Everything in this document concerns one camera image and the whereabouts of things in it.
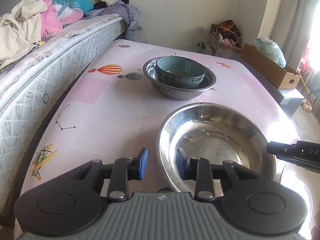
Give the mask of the person's right hand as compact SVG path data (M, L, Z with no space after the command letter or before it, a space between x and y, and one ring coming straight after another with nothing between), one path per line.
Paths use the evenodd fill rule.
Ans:
M314 226L311 230L311 239L320 240L320 230L316 226Z

